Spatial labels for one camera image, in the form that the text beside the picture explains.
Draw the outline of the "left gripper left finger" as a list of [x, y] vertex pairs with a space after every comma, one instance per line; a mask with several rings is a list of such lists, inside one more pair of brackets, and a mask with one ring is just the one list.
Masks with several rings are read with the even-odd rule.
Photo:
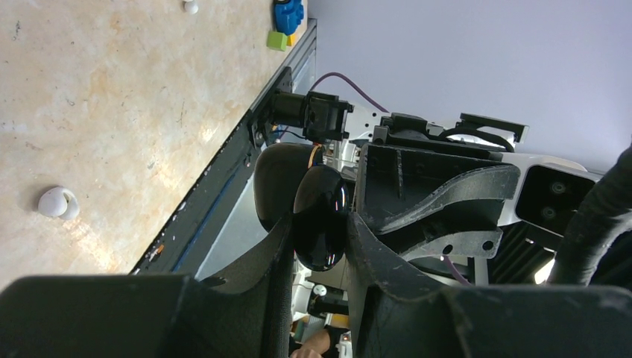
[[286, 357], [291, 220], [206, 280], [32, 276], [1, 293], [3, 357]]

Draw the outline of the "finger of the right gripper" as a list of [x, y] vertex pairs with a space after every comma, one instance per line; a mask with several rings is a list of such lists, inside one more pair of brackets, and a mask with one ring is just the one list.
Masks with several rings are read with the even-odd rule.
[[455, 255], [490, 259], [496, 256], [503, 231], [488, 222], [423, 219], [380, 236], [406, 261]]
[[358, 163], [355, 209], [377, 235], [442, 210], [496, 225], [519, 177], [509, 163], [368, 143]]

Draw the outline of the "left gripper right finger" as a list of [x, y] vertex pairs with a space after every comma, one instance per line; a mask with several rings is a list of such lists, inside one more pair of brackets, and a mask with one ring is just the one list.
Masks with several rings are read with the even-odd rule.
[[615, 286], [447, 286], [347, 220], [355, 357], [629, 357], [631, 293]]

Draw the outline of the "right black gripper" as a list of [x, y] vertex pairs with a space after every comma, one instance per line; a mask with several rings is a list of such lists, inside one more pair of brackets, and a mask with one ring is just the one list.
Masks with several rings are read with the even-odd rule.
[[491, 283], [609, 282], [598, 265], [617, 239], [631, 235], [631, 150], [588, 192], [562, 236], [522, 221], [500, 227]]

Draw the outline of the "black charging case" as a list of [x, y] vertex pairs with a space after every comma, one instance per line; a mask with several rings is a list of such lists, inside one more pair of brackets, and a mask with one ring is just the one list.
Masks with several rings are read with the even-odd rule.
[[254, 200], [266, 231], [289, 216], [294, 252], [306, 268], [328, 271], [343, 257], [350, 191], [341, 173], [325, 164], [321, 146], [266, 148], [254, 169]]

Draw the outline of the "white earbud near case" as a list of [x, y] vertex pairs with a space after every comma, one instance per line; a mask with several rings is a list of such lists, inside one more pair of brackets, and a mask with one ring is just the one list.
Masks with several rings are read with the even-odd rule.
[[199, 5], [196, 0], [184, 0], [183, 9], [187, 14], [196, 14], [199, 11]]

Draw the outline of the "white earbud centre table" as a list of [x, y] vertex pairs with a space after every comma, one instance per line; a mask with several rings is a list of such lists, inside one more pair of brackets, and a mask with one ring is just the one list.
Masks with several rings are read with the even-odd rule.
[[72, 191], [62, 186], [56, 186], [40, 197], [37, 211], [49, 218], [68, 221], [78, 216], [80, 206]]

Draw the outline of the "yellow cube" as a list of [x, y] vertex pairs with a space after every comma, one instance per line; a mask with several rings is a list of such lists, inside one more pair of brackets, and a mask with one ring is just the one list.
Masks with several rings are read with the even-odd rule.
[[297, 43], [297, 35], [296, 34], [291, 34], [287, 36], [287, 42], [286, 45], [288, 47], [292, 47]]

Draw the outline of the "green cube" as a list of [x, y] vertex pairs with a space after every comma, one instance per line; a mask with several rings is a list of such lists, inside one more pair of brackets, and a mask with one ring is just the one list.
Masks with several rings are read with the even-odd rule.
[[286, 51], [288, 46], [288, 36], [283, 32], [269, 31], [266, 46], [274, 51]]

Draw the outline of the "blue toy block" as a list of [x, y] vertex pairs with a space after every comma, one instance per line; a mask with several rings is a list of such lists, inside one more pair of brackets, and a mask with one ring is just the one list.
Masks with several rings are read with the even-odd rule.
[[304, 19], [303, 1], [274, 0], [273, 13], [276, 30], [290, 36], [296, 32]]

